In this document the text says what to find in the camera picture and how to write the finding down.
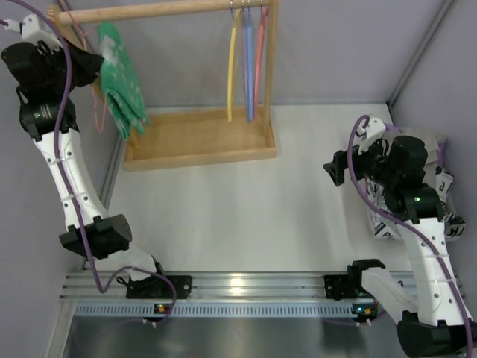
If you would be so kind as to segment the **green white tie-dye trousers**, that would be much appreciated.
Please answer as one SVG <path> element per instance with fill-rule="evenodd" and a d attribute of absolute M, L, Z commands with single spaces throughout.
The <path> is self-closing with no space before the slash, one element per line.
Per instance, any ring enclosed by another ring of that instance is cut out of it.
<path fill-rule="evenodd" d="M 100 71 L 101 91 L 107 110 L 123 139 L 128 139 L 132 130 L 143 134 L 149 119 L 139 78 L 126 45 L 111 22 L 102 22 L 97 32 L 104 59 Z"/>

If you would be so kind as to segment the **pink clothes hanger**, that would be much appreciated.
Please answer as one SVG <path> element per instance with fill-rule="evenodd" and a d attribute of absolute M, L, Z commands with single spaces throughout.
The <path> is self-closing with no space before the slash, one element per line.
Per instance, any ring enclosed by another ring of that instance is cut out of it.
<path fill-rule="evenodd" d="M 78 32 L 80 42 L 85 51 L 89 51 L 89 41 L 88 35 L 92 32 L 91 30 L 84 31 L 78 23 L 74 23 L 74 28 Z M 107 114 L 107 100 L 104 99 L 104 95 L 101 91 L 101 82 L 100 78 L 97 78 L 93 84 L 92 88 L 92 98 L 93 98 L 93 111 L 95 118 L 95 128 L 100 134 L 104 131 L 105 119 Z"/>

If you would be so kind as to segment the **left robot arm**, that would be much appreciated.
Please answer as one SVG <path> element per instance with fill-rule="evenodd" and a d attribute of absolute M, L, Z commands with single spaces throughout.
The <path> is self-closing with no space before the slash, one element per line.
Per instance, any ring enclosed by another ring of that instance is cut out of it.
<path fill-rule="evenodd" d="M 127 298 L 170 295 L 161 265 L 132 245 L 124 215 L 109 215 L 83 159 L 69 93 L 98 77 L 102 57 L 71 43 L 38 40 L 9 45 L 1 52 L 1 59 L 19 83 L 19 123 L 46 161 L 62 202 L 66 231 L 59 237 L 61 245 L 90 263 L 105 259 L 117 262 L 129 275 L 128 280 L 117 279 L 126 286 Z"/>

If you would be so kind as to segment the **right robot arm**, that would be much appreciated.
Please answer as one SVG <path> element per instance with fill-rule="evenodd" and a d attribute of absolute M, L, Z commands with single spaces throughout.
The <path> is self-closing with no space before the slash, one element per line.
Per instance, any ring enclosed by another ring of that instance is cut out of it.
<path fill-rule="evenodd" d="M 384 146 L 377 139 L 365 151 L 351 142 L 323 169 L 336 186 L 348 171 L 355 185 L 366 178 L 383 188 L 383 216 L 400 225 L 417 295 L 410 296 L 378 259 L 348 267 L 358 289 L 372 295 L 393 319 L 408 357 L 463 354 L 476 348 L 476 322 L 458 289 L 446 248 L 443 209 L 436 190 L 424 182 L 428 152 L 421 139 L 397 136 Z"/>

